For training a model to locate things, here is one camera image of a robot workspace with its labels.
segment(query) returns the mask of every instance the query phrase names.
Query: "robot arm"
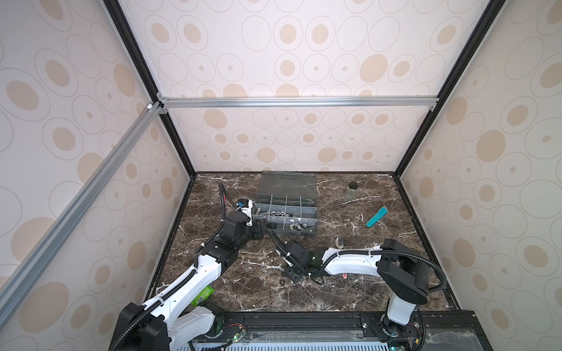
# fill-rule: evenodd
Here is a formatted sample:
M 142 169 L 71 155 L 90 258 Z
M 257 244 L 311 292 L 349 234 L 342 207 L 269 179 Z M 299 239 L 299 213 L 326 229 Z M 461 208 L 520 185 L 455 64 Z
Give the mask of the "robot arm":
M 270 232 L 270 236 L 278 253 L 289 265 L 285 274 L 294 282 L 304 276 L 315 282 L 319 277 L 323 282 L 323 276 L 341 273 L 381 277 L 392 290 L 385 316 L 387 326 L 407 325 L 418 306 L 427 303 L 428 293 L 441 290 L 446 284 L 445 274 L 439 266 L 394 239 L 386 239 L 382 245 L 369 249 L 320 247 L 309 251 L 293 240 L 283 245 L 274 233 Z M 441 281 L 433 288 L 429 288 L 431 268 Z
M 245 207 L 251 208 L 251 200 L 246 202 Z M 250 226 L 246 211 L 230 212 L 220 234 L 202 245 L 195 263 L 181 276 L 142 306 L 130 303 L 121 311 L 110 350 L 169 351 L 196 336 L 220 332 L 223 311 L 207 301 L 191 313 L 180 315 L 236 261 L 238 252 L 250 240 L 261 240 L 264 232 L 265 221 L 253 220 Z

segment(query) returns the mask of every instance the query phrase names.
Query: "patterned wall panel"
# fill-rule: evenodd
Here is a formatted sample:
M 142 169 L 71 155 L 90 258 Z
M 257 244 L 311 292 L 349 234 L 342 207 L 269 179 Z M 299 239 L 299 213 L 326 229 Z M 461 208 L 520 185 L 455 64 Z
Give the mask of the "patterned wall panel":
M 107 350 L 144 299 L 188 176 L 156 117 L 0 333 L 0 350 Z
M 95 0 L 0 11 L 0 288 L 147 105 Z
M 394 171 L 428 107 L 170 112 L 197 171 Z
M 513 1 L 403 182 L 494 350 L 562 349 L 562 1 Z
M 487 0 L 128 0 L 163 95 L 436 94 Z

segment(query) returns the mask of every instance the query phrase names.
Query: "green tag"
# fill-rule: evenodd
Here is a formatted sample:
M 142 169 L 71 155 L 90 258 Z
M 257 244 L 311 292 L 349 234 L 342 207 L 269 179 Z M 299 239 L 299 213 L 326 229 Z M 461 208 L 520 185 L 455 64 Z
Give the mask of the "green tag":
M 209 296 L 211 296 L 212 293 L 215 292 L 215 289 L 211 288 L 210 286 L 207 286 L 206 288 L 203 289 L 202 292 L 199 293 L 199 295 L 197 295 L 196 298 L 194 298 L 193 301 L 191 301 L 191 304 L 194 306 L 199 305 L 200 303 L 202 303 L 203 301 L 205 301 L 207 298 L 209 298 Z

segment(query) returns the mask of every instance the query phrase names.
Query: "brown marble surface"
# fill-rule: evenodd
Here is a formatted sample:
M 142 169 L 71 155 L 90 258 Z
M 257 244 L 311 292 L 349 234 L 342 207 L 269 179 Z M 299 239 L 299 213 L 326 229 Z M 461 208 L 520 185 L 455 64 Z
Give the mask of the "brown marble surface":
M 255 199 L 260 174 L 200 174 L 178 228 L 164 267 L 159 289 L 181 275 L 192 263 L 194 251 L 219 225 L 218 181 L 238 198 Z M 334 246 L 336 237 L 344 248 L 367 248 L 385 238 L 398 239 L 414 251 L 427 256 L 414 229 L 394 181 L 378 174 L 317 174 L 319 202 L 318 235 L 298 240 L 305 248 Z M 345 203 L 347 184 L 355 180 L 359 189 L 355 200 Z M 388 213 L 371 228 L 366 222 L 386 205 Z M 310 279 L 294 284 L 282 276 L 285 262 L 273 251 L 269 238 L 251 241 L 238 260 L 211 286 L 209 299 L 227 311 L 383 311 L 391 291 L 381 278 L 348 274 L 326 277 L 324 285 Z M 447 310 L 442 292 L 431 294 L 422 307 L 429 311 Z

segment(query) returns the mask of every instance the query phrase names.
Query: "ventilation grille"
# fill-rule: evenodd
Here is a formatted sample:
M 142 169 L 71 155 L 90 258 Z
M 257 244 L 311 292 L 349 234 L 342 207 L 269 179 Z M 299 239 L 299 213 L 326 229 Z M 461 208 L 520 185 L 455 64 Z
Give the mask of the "ventilation grille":
M 195 350 L 220 346 L 218 343 L 197 343 Z M 185 345 L 176 351 L 189 351 Z M 329 342 L 329 343 L 237 343 L 227 351 L 388 351 L 386 343 L 379 341 Z

